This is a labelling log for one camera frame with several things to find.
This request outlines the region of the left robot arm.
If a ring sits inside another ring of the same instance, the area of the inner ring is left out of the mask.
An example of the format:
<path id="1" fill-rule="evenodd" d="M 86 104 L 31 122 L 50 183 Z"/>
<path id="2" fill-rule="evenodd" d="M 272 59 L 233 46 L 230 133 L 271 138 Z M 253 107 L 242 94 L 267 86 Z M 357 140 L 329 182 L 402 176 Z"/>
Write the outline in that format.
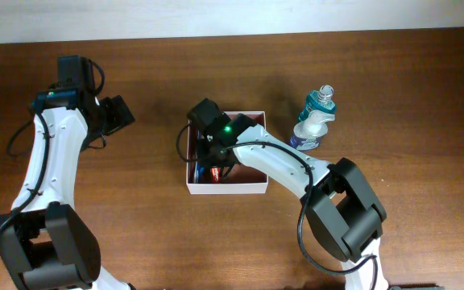
<path id="1" fill-rule="evenodd" d="M 0 257 L 18 289 L 131 289 L 102 266 L 74 186 L 80 153 L 135 118 L 121 96 L 98 99 L 94 61 L 62 56 L 57 65 L 57 82 L 31 103 L 34 142 L 19 194 L 0 215 Z"/>

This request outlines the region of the blue white toothbrush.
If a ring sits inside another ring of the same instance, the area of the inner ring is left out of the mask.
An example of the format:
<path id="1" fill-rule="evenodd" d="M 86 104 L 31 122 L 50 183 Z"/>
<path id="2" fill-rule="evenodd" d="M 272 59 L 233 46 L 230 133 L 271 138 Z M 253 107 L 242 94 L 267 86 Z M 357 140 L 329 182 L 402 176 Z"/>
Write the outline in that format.
<path id="1" fill-rule="evenodd" d="M 193 183 L 198 184 L 200 179 L 200 164 L 198 162 L 195 163 L 194 172 L 193 172 Z"/>

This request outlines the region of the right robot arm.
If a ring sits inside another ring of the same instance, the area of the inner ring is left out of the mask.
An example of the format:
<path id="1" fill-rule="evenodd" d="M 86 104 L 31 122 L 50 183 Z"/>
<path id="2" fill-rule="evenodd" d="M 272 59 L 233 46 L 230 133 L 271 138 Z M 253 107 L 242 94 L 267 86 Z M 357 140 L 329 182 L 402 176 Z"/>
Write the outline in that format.
<path id="1" fill-rule="evenodd" d="M 344 276 L 347 289 L 387 289 L 379 247 L 387 212 L 359 167 L 332 164 L 290 147 L 245 114 L 230 118 L 205 98 L 187 113 L 201 133 L 196 162 L 206 168 L 236 164 L 266 174 L 301 203 L 297 242 L 319 271 Z"/>

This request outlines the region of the blue disposable razor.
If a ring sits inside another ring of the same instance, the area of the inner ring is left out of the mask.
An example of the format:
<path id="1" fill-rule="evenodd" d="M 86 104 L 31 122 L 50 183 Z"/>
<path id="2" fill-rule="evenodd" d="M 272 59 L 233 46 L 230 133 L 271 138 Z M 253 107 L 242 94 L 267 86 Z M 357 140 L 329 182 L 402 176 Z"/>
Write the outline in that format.
<path id="1" fill-rule="evenodd" d="M 197 180 L 201 180 L 201 178 L 203 177 L 203 175 L 205 173 L 205 169 L 202 168 L 202 167 L 199 167 L 197 172 L 198 172 L 198 179 Z"/>

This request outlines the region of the foam handwash pump bottle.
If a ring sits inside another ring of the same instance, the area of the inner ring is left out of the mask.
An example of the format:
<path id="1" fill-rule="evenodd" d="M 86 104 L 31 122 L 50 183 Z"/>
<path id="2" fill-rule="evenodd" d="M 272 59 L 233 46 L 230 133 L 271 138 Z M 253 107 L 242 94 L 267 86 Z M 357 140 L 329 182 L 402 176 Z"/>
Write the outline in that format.
<path id="1" fill-rule="evenodd" d="M 334 114 L 320 110 L 311 111 L 304 121 L 294 126 L 289 145 L 298 151 L 310 151 L 319 147 L 328 132 L 327 122 L 334 120 Z"/>

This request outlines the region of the red green toothpaste tube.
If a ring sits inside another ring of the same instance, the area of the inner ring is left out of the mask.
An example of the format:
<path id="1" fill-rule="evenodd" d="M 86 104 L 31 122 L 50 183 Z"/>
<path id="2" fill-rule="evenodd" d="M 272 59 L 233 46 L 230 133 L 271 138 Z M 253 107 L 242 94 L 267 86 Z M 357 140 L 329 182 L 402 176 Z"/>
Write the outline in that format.
<path id="1" fill-rule="evenodd" d="M 211 180 L 214 184 L 218 184 L 221 179 L 221 169 L 218 167 L 213 167 L 210 169 Z"/>

